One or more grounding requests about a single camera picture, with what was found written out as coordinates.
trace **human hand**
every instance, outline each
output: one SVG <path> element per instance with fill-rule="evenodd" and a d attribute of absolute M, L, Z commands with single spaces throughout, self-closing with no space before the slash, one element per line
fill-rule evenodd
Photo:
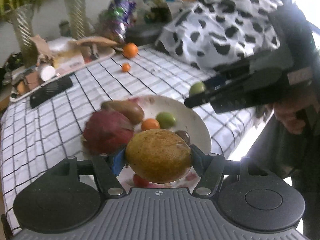
<path fill-rule="evenodd" d="M 306 126 L 305 121 L 297 119 L 296 112 L 314 106 L 318 112 L 320 105 L 316 98 L 313 85 L 293 90 L 290 95 L 281 100 L 267 105 L 267 108 L 274 110 L 274 115 L 286 129 L 292 134 L 301 134 Z"/>

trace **orange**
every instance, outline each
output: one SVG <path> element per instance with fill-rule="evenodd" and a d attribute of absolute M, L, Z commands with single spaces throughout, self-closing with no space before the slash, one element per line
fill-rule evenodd
<path fill-rule="evenodd" d="M 122 69 L 122 72 L 128 72 L 131 69 L 131 66 L 129 63 L 123 63 L 121 69 Z"/>
<path fill-rule="evenodd" d="M 138 54 L 138 47 L 133 43 L 128 43 L 123 48 L 123 56 L 126 58 L 133 58 Z"/>
<path fill-rule="evenodd" d="M 160 129 L 160 124 L 156 119 L 149 118 L 145 120 L 141 125 L 141 130 Z"/>

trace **black and white spotted cloth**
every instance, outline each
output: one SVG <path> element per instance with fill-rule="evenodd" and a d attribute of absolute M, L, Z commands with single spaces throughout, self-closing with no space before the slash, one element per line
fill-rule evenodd
<path fill-rule="evenodd" d="M 156 47 L 206 71 L 261 49 L 277 49 L 268 13 L 279 5 L 279 0 L 199 0 L 164 27 Z"/>

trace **tablecloth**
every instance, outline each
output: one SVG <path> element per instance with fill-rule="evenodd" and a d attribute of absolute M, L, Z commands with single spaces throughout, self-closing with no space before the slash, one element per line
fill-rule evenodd
<path fill-rule="evenodd" d="M 128 73 L 121 72 L 124 62 L 132 67 Z M 35 109 L 29 98 L 12 104 L 1 119 L 2 190 L 14 234 L 20 231 L 12 209 L 16 195 L 65 157 L 86 158 L 81 133 L 103 101 L 147 94 L 183 101 L 190 86 L 209 75 L 147 47 L 131 60 L 115 55 L 70 77 L 72 88 Z M 255 115 L 253 108 L 216 115 L 209 104 L 194 110 L 209 129 L 212 152 L 225 157 L 252 126 Z"/>

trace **dark clothing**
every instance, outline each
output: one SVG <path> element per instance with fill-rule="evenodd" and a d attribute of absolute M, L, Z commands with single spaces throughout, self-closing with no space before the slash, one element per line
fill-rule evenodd
<path fill-rule="evenodd" d="M 292 135 L 275 117 L 266 125 L 248 152 L 255 162 L 292 185 L 305 198 L 303 234 L 320 240 L 320 137 Z M 226 184 L 235 180 L 229 176 Z"/>

